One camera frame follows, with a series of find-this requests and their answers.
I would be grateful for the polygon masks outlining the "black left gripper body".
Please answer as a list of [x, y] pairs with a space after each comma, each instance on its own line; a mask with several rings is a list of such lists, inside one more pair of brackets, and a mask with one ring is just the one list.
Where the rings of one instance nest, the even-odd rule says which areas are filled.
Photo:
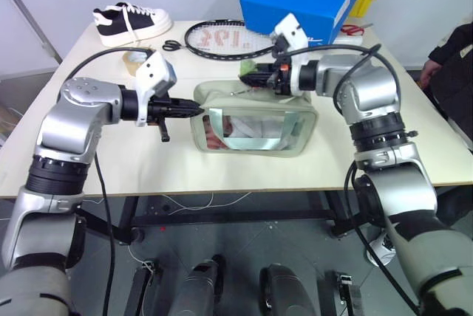
[[158, 100], [157, 98], [152, 98], [148, 102], [146, 123], [159, 128], [160, 139], [162, 142], [170, 141], [166, 119], [173, 117], [174, 115], [175, 110], [172, 108], [170, 100]]

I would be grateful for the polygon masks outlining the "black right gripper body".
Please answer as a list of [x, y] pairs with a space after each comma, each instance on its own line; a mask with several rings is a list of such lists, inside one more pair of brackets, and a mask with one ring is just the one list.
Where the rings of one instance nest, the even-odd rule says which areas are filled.
[[270, 86], [277, 95], [291, 95], [291, 57], [275, 57], [270, 76]]

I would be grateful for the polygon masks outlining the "bystander bare hand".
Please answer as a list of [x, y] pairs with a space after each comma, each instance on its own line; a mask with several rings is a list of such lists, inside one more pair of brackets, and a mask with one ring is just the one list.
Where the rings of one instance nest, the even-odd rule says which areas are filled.
[[426, 89], [427, 86], [429, 85], [430, 80], [432, 77], [442, 68], [442, 65], [432, 61], [428, 60], [424, 65], [421, 70], [421, 76], [419, 79], [419, 86], [422, 89]]

